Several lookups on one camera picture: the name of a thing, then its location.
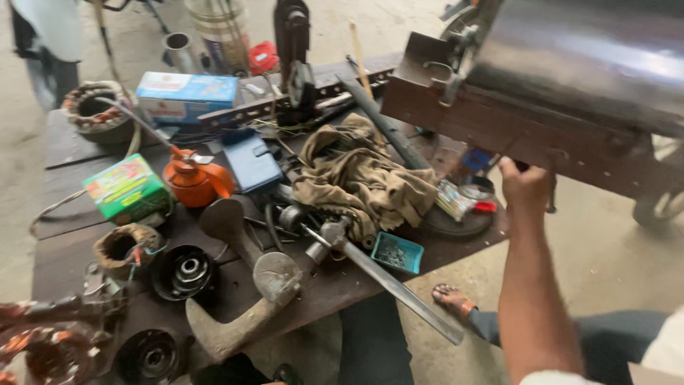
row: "grey floor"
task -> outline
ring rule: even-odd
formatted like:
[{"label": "grey floor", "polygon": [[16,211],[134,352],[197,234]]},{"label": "grey floor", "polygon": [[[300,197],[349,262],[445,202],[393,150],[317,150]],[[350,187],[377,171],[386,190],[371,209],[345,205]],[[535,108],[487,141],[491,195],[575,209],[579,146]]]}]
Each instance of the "grey floor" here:
[{"label": "grey floor", "polygon": [[[273,40],[274,0],[245,1],[252,43]],[[353,53],[348,21],[353,17],[366,56],[403,51],[410,31],[437,35],[444,0],[307,0],[311,9],[313,64],[338,62]],[[193,32],[179,0],[159,11],[173,30]],[[84,30],[83,80],[110,79],[90,5],[79,6]],[[44,112],[31,93],[24,64],[12,53],[6,2],[0,2],[0,301],[28,299],[35,241],[27,232],[42,207]],[[164,71],[159,61],[162,37],[151,15],[133,2],[121,14],[107,14],[107,24],[125,84],[135,89],[145,71]],[[672,311],[684,302],[684,220],[668,235],[653,237],[631,219],[633,202],[579,182],[560,178],[559,212],[547,223],[562,293],[573,314],[637,308]],[[430,300],[440,282],[460,287],[482,310],[497,306],[507,243],[445,266],[408,282]],[[505,384],[501,352],[472,334],[459,347],[450,345],[403,305],[399,305],[417,384]],[[289,362],[307,384],[334,384],[340,352],[340,327],[329,316],[285,336],[273,337],[248,353],[270,374]]]}]

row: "wooden stick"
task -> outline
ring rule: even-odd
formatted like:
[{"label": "wooden stick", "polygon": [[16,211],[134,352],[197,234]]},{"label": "wooden stick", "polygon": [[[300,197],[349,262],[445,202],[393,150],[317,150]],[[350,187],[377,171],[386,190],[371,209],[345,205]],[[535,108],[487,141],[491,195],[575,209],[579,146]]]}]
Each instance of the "wooden stick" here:
[{"label": "wooden stick", "polygon": [[371,91],[371,84],[368,82],[368,75],[366,75],[366,68],[363,66],[363,58],[361,57],[361,44],[358,42],[356,35],[356,24],[354,20],[349,20],[349,29],[352,31],[352,43],[354,43],[354,53],[356,54],[356,62],[358,63],[358,78],[361,79],[363,88],[368,92],[368,96],[373,99],[373,91]]}]

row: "black wire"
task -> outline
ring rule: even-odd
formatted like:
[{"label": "black wire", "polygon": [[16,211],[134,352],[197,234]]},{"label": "black wire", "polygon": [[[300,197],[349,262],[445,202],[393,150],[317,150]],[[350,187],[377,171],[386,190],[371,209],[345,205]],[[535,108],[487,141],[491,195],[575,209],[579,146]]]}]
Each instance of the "black wire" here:
[{"label": "black wire", "polygon": [[266,217],[266,229],[268,229],[268,235],[271,236],[273,243],[281,253],[285,252],[285,247],[282,245],[280,238],[278,237],[278,232],[276,231],[276,224],[273,222],[273,202],[266,203],[266,209],[264,216]]}]

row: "brown sandal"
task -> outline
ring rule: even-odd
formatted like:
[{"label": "brown sandal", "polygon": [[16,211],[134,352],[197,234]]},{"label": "brown sandal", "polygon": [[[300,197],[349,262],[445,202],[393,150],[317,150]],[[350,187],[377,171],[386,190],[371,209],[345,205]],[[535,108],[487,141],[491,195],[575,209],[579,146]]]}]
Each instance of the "brown sandal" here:
[{"label": "brown sandal", "polygon": [[468,314],[477,306],[465,295],[449,284],[439,284],[432,289],[432,298],[436,303],[455,313],[461,321],[468,320]]}]

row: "metal sheet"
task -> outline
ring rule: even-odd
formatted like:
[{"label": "metal sheet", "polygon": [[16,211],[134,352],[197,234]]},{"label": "metal sheet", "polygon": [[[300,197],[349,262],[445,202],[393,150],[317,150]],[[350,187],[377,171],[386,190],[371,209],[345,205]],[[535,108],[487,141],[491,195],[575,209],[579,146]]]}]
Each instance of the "metal sheet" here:
[{"label": "metal sheet", "polygon": [[677,0],[507,0],[466,83],[684,137],[683,31]]}]

